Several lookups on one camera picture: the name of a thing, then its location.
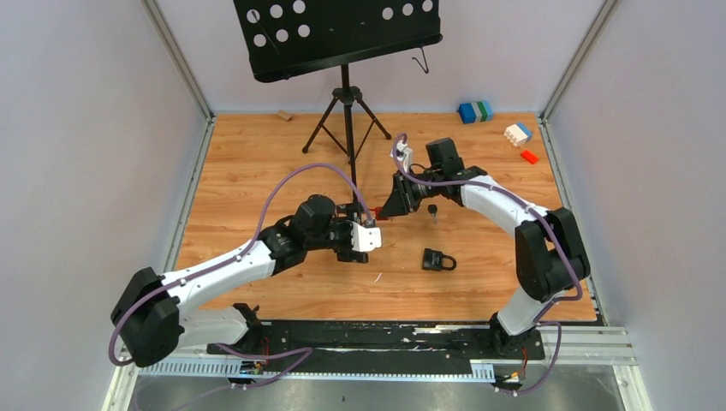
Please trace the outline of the red cable lock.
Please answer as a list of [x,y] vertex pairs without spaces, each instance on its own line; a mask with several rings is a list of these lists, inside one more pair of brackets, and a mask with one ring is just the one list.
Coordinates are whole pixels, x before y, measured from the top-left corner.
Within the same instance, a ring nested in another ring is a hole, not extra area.
[[384,217],[382,216],[382,208],[376,207],[372,209],[372,215],[374,216],[376,221],[384,221]]

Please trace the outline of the black head key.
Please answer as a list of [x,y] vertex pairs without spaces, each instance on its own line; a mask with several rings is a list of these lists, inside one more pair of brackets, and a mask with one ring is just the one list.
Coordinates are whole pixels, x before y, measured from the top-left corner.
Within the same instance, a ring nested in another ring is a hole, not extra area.
[[434,204],[430,204],[427,206],[427,211],[431,214],[432,222],[437,223],[437,206]]

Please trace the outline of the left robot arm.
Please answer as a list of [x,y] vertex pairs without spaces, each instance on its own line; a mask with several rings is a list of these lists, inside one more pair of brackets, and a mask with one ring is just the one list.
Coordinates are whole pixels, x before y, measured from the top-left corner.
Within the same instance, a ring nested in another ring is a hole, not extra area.
[[110,359],[118,366],[147,367],[179,348],[212,343],[255,352],[263,333],[249,305],[235,303],[216,311],[203,305],[294,268],[312,251],[331,250],[341,262],[367,263],[368,254],[381,247],[382,235],[375,221],[361,219],[361,211],[361,205],[336,205],[315,194],[294,214],[216,258],[162,274],[151,267],[138,270],[110,314],[115,326]]

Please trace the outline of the black padlock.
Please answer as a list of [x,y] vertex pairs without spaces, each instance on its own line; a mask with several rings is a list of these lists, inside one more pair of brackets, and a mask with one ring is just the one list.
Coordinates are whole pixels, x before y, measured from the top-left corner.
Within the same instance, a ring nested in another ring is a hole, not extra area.
[[444,254],[442,251],[425,248],[421,268],[425,271],[453,271],[457,267],[457,262],[452,256]]

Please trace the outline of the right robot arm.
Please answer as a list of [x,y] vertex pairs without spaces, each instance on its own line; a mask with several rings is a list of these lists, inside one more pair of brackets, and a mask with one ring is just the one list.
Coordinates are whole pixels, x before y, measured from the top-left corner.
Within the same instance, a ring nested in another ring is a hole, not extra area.
[[492,352],[510,357],[523,345],[523,334],[534,328],[560,301],[577,301],[591,265],[574,214],[565,207],[550,210],[524,200],[496,182],[477,166],[467,167],[450,138],[425,146],[430,165],[411,171],[413,149],[406,134],[399,134],[390,151],[396,172],[392,190],[379,219],[402,217],[418,211],[423,200],[437,196],[488,218],[515,242],[518,287],[492,318]]

